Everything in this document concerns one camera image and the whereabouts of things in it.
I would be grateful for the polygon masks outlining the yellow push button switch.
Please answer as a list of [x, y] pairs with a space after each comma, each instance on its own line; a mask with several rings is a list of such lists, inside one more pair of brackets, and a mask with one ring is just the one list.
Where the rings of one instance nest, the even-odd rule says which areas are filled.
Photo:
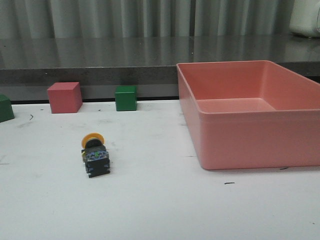
[[110, 173], [110, 156], [104, 137], [96, 132], [87, 134], [81, 141], [82, 162], [89, 178]]

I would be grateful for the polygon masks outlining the green cube centre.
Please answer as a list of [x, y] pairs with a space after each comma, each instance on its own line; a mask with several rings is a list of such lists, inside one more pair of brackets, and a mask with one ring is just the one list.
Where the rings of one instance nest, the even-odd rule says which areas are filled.
[[137, 88], [136, 86], [118, 86], [115, 90], [116, 111], [137, 110]]

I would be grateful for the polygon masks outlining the green cube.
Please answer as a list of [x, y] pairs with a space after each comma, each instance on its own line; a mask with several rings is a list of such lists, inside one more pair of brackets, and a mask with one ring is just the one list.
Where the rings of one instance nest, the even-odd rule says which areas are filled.
[[9, 121], [15, 118], [10, 99], [4, 95], [0, 95], [0, 122]]
[[116, 111], [137, 110], [137, 88], [136, 86], [118, 86], [115, 90]]

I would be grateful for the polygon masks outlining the pink plastic bin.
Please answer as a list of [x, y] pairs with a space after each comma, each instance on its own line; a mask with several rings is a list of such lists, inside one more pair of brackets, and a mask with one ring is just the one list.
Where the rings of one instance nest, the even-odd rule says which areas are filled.
[[181, 109], [203, 169], [319, 165], [317, 82], [268, 60], [176, 68]]

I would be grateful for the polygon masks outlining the pink cube by counter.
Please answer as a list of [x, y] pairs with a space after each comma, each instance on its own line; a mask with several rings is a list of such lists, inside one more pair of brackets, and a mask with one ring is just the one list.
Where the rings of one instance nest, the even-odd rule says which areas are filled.
[[83, 104], [79, 82], [56, 82], [47, 94], [52, 114], [77, 113]]

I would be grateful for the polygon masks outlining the grey stone counter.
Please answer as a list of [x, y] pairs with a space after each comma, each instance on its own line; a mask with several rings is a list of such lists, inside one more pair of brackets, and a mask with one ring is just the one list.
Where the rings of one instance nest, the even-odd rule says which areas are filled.
[[0, 92], [15, 103], [45, 103], [56, 82], [79, 82], [86, 102], [120, 85], [141, 100], [178, 98], [178, 63], [269, 60], [320, 79], [320, 40], [292, 34], [3, 39]]

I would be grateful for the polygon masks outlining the green cube far left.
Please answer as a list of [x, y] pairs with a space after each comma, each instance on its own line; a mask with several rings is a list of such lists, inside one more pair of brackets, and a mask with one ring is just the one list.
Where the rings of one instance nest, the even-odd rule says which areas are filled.
[[15, 118], [10, 99], [4, 95], [0, 95], [0, 122], [9, 121]]

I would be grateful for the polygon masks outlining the grey curtain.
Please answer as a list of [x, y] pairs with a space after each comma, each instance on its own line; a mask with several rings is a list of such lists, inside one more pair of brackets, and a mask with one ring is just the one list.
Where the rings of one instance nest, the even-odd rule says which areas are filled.
[[0, 37], [129, 38], [287, 33], [291, 0], [3, 0]]

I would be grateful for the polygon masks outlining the white rice cooker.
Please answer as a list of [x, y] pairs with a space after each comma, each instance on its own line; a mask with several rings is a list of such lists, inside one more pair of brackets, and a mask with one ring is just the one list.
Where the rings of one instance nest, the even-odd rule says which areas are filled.
[[289, 23], [289, 31], [308, 38], [319, 38], [320, 1], [295, 0]]

